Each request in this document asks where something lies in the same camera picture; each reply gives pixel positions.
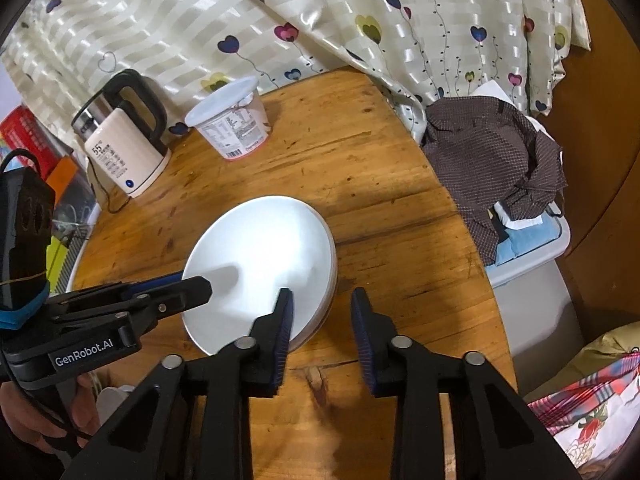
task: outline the blue band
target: blue band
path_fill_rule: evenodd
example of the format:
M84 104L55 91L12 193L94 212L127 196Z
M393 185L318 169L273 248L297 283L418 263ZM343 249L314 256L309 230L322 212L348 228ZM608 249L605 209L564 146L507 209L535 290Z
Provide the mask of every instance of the blue band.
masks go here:
M130 300L137 294L141 294L142 292L146 292L158 286L165 286L171 283L177 283L181 279L182 279L182 271L175 272L173 274L168 274L166 276L161 276L160 278L153 278L152 280L146 280L146 282L134 283L127 289L126 292L123 293L122 296L124 300Z
M31 317L35 316L40 307L49 297L49 282L40 294L33 298L24 307L18 310L0 310L0 329L20 330Z

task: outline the red box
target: red box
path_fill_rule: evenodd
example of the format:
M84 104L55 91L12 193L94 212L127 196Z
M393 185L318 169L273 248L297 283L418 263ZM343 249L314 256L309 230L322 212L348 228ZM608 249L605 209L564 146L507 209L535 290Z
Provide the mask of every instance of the red box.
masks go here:
M0 135L12 150L24 148L36 156L42 178L47 178L60 161L60 156L51 147L33 113L25 106L18 106L0 123ZM33 165L24 157L20 157L20 161L25 166Z

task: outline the round wooden table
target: round wooden table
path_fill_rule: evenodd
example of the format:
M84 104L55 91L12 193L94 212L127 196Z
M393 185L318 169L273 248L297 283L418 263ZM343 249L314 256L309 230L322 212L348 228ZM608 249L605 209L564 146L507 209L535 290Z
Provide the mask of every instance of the round wooden table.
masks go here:
M337 70L264 102L273 133L255 153L226 162L193 133L148 191L101 215L75 288L183 269L200 235L245 200L307 202L334 234L337 292L320 331L289 356L278 396L252 399L255 477L388 479L396 402L373 399L362 382L351 291L365 287L377 312L431 351L483 352L515 386L494 294L449 194L366 76ZM202 355L180 317L160 322L111 376L137 384L170 353Z

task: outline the nutrition label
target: nutrition label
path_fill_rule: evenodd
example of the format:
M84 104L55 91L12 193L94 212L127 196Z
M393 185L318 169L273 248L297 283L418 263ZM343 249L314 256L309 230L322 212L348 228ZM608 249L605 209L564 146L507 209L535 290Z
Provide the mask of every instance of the nutrition label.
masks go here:
M120 178L127 171L124 160L118 155L110 144L104 144L99 140L92 152L96 155L96 162L113 178Z
M225 158L237 158L251 152L266 138L267 133L252 113L237 108L216 118L200 131Z

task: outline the heart pattern curtain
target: heart pattern curtain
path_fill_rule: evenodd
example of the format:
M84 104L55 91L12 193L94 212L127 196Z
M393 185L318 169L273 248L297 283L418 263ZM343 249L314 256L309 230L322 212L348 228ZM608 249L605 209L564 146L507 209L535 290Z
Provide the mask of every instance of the heart pattern curtain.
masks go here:
M235 78L258 75L265 93L347 64L419 142L429 104L489 79L547 113L570 45L589 41L580 0L33 0L0 59L74 147L72 117L125 68L152 82L181 135L187 111Z

